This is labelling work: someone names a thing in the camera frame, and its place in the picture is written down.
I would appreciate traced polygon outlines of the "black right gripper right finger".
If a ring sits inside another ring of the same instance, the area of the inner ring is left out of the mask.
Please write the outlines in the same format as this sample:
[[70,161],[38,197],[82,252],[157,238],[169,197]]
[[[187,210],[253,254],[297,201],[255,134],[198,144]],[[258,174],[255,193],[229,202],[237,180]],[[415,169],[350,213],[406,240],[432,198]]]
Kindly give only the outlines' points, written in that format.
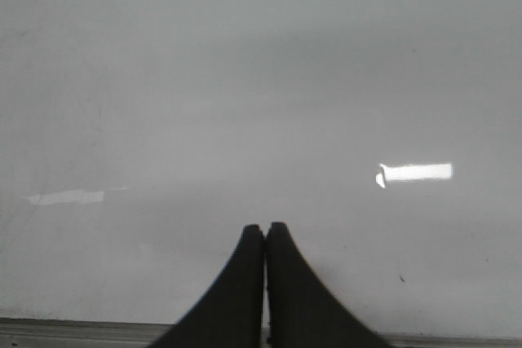
[[273,347],[389,347],[322,284],[283,222],[266,236]]

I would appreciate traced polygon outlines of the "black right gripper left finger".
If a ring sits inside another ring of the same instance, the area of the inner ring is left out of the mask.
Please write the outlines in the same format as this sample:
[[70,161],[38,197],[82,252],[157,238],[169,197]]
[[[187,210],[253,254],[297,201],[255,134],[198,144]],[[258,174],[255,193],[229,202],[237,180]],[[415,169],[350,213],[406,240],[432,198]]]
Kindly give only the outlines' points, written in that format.
[[151,347],[258,347],[263,315],[263,232],[241,232],[223,270],[198,302]]

